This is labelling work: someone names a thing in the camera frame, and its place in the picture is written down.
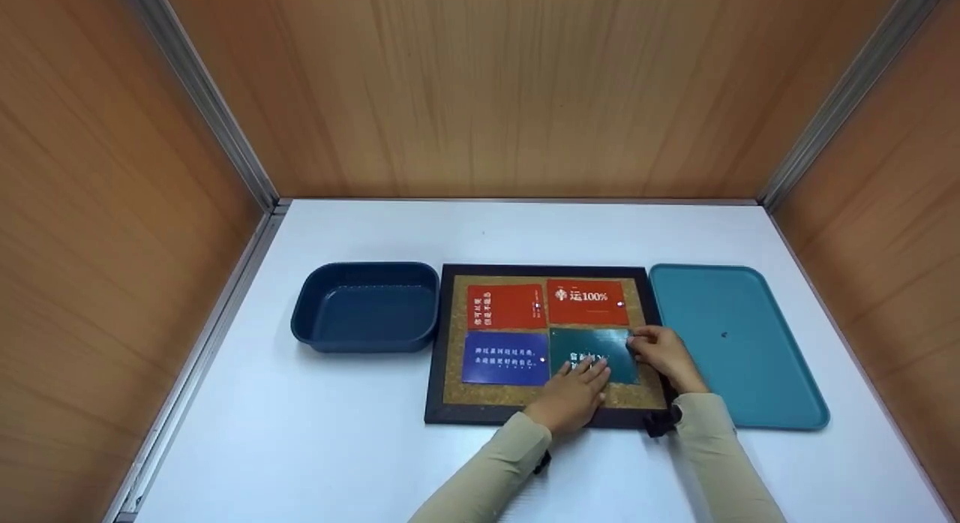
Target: wood grain wall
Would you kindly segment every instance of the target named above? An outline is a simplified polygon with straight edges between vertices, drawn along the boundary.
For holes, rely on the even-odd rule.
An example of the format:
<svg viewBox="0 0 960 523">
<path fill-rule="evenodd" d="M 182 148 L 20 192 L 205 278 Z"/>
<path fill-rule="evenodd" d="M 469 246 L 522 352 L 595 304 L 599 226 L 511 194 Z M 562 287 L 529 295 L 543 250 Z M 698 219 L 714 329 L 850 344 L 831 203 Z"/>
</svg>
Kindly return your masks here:
<svg viewBox="0 0 960 523">
<path fill-rule="evenodd" d="M 125 0 L 0 0 L 0 520 L 99 521 L 257 206 Z"/>
<path fill-rule="evenodd" d="M 171 0 L 285 196 L 755 197 L 894 0 Z"/>
<path fill-rule="evenodd" d="M 960 516 L 960 0 L 943 0 L 777 213 Z"/>
</svg>

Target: black clip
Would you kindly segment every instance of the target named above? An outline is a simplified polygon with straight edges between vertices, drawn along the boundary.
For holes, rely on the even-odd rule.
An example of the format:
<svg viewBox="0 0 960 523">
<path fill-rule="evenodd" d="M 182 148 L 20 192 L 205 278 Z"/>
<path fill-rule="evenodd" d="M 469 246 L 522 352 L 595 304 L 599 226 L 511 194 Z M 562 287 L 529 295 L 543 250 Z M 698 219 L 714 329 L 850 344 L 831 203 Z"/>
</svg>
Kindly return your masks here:
<svg viewBox="0 0 960 523">
<path fill-rule="evenodd" d="M 643 417 L 643 428 L 651 438 L 663 437 L 674 431 L 683 413 L 677 406 L 670 406 L 670 410 L 654 410 Z"/>
<path fill-rule="evenodd" d="M 553 459 L 553 456 L 550 455 L 550 451 L 548 450 L 543 454 L 543 457 L 541 458 L 541 462 L 539 462 L 537 466 L 535 466 L 534 474 L 541 473 L 543 469 L 546 468 L 546 465 L 550 464 L 551 459 Z"/>
</svg>

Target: cork board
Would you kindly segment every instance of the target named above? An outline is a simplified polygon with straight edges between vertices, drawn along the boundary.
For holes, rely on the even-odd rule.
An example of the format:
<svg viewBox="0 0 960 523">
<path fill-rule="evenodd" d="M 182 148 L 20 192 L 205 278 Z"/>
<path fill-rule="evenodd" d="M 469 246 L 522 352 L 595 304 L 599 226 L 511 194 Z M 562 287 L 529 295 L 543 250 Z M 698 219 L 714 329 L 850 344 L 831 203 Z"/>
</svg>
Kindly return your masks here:
<svg viewBox="0 0 960 523">
<path fill-rule="evenodd" d="M 441 283 L 441 318 L 436 335 L 430 386 L 427 394 L 427 423 L 501 424 L 515 411 L 532 401 L 539 386 L 509 386 L 499 383 L 463 382 L 465 340 L 470 325 L 467 288 L 527 284 L 548 294 L 548 280 L 613 281 L 622 288 L 622 305 L 628 325 L 560 323 L 551 318 L 549 300 L 542 300 L 546 324 L 537 328 L 484 328 L 486 332 L 530 332 L 550 329 L 624 329 L 628 326 L 659 324 L 659 314 L 645 269 L 637 267 L 575 266 L 483 266 L 446 264 Z M 663 413 L 676 396 L 672 387 L 648 365 L 637 367 L 638 383 L 610 383 L 607 400 L 589 427 L 640 428 L 645 413 Z"/>
</svg>

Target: plastic tray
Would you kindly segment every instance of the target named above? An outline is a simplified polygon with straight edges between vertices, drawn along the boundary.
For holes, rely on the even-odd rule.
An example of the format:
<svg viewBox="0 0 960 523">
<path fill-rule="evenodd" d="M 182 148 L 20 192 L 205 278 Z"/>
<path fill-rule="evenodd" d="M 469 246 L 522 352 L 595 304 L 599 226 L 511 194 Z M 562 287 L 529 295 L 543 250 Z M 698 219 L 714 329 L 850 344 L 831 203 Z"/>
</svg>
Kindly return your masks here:
<svg viewBox="0 0 960 523">
<path fill-rule="evenodd" d="M 439 279 L 424 263 L 333 263 L 303 283 L 290 321 L 319 352 L 415 352 L 435 336 Z"/>
<path fill-rule="evenodd" d="M 767 281 L 743 266 L 658 264 L 663 325 L 678 332 L 739 427 L 819 430 L 830 412 Z"/>
</svg>

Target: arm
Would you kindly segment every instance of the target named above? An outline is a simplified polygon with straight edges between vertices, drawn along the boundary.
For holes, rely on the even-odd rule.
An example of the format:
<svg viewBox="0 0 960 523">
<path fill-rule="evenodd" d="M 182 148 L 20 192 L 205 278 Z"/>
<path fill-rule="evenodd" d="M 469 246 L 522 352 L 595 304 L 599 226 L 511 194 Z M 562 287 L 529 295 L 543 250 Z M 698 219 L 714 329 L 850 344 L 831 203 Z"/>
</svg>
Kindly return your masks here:
<svg viewBox="0 0 960 523">
<path fill-rule="evenodd" d="M 674 404 L 682 418 L 676 434 L 706 496 L 716 523 L 779 523 L 777 503 L 750 464 L 719 395 L 710 393 L 679 336 L 669 328 L 643 326 L 627 339 L 641 362 L 663 373 L 681 393 Z"/>
<path fill-rule="evenodd" d="M 494 521 L 508 499 L 534 471 L 552 434 L 516 413 L 430 496 L 411 523 Z"/>
<path fill-rule="evenodd" d="M 577 431 L 603 403 L 607 360 L 563 363 L 537 399 L 516 413 L 414 513 L 411 523 L 494 521 L 537 467 L 550 440 Z"/>
<path fill-rule="evenodd" d="M 674 404 L 683 414 L 676 424 L 676 434 L 693 465 L 713 521 L 785 521 L 740 446 L 723 399 L 712 393 L 685 393 L 676 397 Z"/>
</svg>

